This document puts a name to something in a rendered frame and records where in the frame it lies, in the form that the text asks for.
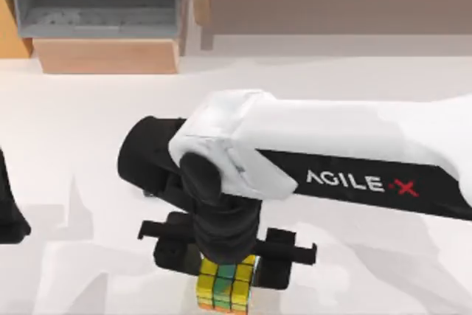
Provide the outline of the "multicoloured puzzle cube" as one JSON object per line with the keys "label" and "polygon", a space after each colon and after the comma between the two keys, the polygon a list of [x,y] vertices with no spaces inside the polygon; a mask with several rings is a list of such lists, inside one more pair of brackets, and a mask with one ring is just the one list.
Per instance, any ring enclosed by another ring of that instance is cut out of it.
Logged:
{"label": "multicoloured puzzle cube", "polygon": [[230,315],[248,315],[256,256],[242,263],[218,265],[203,258],[195,294],[198,307]]}

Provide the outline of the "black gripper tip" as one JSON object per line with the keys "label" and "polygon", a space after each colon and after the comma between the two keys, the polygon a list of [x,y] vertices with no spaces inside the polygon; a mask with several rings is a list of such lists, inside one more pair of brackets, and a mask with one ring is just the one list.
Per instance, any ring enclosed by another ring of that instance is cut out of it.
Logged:
{"label": "black gripper tip", "polygon": [[15,202],[0,148],[0,245],[18,244],[31,234],[31,226]]}

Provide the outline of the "pale wooden drawer front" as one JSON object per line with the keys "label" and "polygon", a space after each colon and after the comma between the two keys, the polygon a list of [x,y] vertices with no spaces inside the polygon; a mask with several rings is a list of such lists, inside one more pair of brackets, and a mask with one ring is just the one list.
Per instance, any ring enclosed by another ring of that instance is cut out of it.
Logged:
{"label": "pale wooden drawer front", "polygon": [[57,75],[175,74],[181,46],[175,39],[35,38],[44,73]]}

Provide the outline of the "wooden cupboard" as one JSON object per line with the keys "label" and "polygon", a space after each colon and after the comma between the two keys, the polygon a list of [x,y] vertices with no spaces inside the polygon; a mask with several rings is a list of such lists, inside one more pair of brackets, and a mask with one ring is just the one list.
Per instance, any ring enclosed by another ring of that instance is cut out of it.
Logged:
{"label": "wooden cupboard", "polygon": [[0,0],[0,59],[27,59],[32,52],[32,39],[18,34],[14,1]]}

